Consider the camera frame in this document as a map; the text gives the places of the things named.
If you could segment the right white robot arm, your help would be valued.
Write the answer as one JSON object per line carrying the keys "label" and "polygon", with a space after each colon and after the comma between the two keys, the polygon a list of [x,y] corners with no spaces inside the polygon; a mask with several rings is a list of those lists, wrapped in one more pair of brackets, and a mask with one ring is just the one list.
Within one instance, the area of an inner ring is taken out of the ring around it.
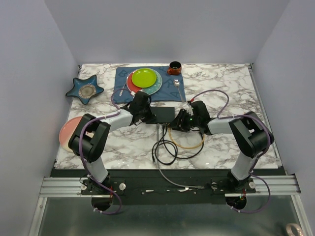
{"label": "right white robot arm", "polygon": [[201,134],[232,134],[240,153],[228,172],[226,186],[233,193],[239,192],[250,178],[250,174],[274,142],[274,136],[258,115],[249,111],[243,115],[211,118],[202,101],[189,104],[191,111],[181,109],[170,123],[171,129],[188,132],[198,128]]}

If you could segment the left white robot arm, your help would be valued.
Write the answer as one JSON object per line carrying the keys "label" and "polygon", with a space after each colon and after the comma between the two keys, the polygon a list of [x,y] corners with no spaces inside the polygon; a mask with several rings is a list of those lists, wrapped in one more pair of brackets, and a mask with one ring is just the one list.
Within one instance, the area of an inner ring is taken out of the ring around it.
{"label": "left white robot arm", "polygon": [[101,159],[109,133],[135,125],[139,121],[145,122],[155,118],[151,101],[150,95],[138,91],[133,100],[118,108],[116,113],[98,118],[85,114],[74,129],[68,141],[68,148],[80,157],[96,193],[112,192],[107,180],[108,171]]}

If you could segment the black network switch box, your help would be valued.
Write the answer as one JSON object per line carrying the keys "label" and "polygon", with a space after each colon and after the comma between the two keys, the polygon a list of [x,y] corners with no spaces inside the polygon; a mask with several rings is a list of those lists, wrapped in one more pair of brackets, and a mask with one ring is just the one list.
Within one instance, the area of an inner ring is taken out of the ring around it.
{"label": "black network switch box", "polygon": [[174,107],[151,107],[151,111],[155,117],[147,122],[149,124],[171,123],[175,119]]}

